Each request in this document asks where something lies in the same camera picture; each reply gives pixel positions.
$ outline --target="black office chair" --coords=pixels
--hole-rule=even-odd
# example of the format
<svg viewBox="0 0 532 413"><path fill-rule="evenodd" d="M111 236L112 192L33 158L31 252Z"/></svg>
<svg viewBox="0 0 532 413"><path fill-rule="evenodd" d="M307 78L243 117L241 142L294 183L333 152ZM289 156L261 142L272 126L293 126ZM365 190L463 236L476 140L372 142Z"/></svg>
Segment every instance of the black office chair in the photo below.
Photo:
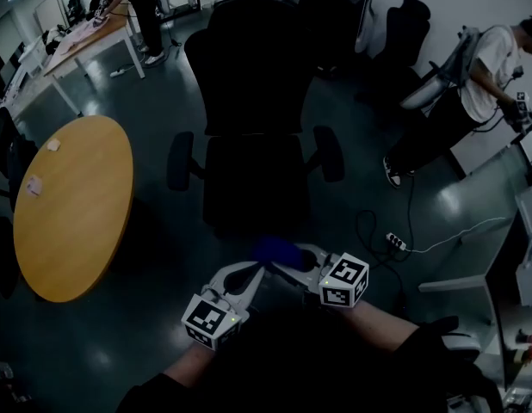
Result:
<svg viewBox="0 0 532 413"><path fill-rule="evenodd" d="M84 10L84 6L80 0L69 0L67 7L69 8L67 10L67 20L69 22L69 26L76 25L86 16L86 11Z"/></svg>
<svg viewBox="0 0 532 413"><path fill-rule="evenodd" d="M9 299L14 292L20 269L15 257L13 226L0 217L0 293Z"/></svg>
<svg viewBox="0 0 532 413"><path fill-rule="evenodd" d="M23 177L37 152L36 144L17 131L8 109L0 108L0 172L9 179L9 192L0 189L0 195L9 197L12 211Z"/></svg>
<svg viewBox="0 0 532 413"><path fill-rule="evenodd" d="M429 7L419 0L404 0L387 13L387 43L373 59L376 94L358 93L357 101L401 102L421 87L421 77L411 68L430 31Z"/></svg>
<svg viewBox="0 0 532 413"><path fill-rule="evenodd" d="M296 8L276 0L232 0L185 52L207 110L205 169L192 158L194 135L175 136L167 178L185 191L189 174L205 181L203 218L217 227L280 228L309 212L306 176L321 165L327 182L344 177L333 131L314 128L318 146L305 163L300 114L314 73L312 41Z"/></svg>

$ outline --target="black glove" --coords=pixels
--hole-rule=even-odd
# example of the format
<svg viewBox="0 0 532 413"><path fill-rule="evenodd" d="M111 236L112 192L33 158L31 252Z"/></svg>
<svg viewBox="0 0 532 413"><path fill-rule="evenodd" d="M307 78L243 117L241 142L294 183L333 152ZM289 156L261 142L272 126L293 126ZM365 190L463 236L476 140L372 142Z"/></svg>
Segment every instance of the black glove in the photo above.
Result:
<svg viewBox="0 0 532 413"><path fill-rule="evenodd" d="M504 104L498 102L499 108L504 113L505 119L508 121L521 120L527 112L520 109L518 102L514 101L512 104Z"/></svg>

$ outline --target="yellow tabletop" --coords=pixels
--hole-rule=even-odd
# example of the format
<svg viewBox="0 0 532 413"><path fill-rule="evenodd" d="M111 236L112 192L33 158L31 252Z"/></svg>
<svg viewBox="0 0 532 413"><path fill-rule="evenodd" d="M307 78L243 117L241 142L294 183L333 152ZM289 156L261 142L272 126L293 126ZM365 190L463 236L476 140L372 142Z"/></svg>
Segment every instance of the yellow tabletop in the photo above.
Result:
<svg viewBox="0 0 532 413"><path fill-rule="evenodd" d="M61 146L49 151L47 143ZM42 180L29 195L30 176ZM65 302L89 291L111 263L133 199L133 159L124 130L105 116L59 129L40 148L17 195L14 244L27 283Z"/></svg>

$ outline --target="man in white t-shirt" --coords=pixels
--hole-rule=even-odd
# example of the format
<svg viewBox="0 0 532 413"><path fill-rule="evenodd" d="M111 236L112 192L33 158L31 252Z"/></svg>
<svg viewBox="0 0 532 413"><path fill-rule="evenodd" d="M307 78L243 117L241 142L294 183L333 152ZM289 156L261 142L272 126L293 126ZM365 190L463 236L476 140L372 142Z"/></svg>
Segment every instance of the man in white t-shirt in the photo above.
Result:
<svg viewBox="0 0 532 413"><path fill-rule="evenodd" d="M403 174L412 175L487 122L499 106L512 115L516 101L504 92L518 66L519 50L532 54L532 17L518 26L495 26L480 38L471 78L461 90L447 90L429 118L416 124L383 160L390 184L399 188Z"/></svg>

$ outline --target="white t-shirt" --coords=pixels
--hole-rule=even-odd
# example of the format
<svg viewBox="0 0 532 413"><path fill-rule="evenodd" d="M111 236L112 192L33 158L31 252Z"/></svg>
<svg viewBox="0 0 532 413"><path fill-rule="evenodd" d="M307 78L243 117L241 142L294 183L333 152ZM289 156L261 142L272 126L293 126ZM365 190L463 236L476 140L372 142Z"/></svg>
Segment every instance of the white t-shirt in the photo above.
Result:
<svg viewBox="0 0 532 413"><path fill-rule="evenodd" d="M473 60L480 59L503 88L513 77L520 56L515 35L509 26L496 26L482 35L474 51ZM477 122L488 121L495 111L497 99L469 79L461 89L461 103L468 115Z"/></svg>

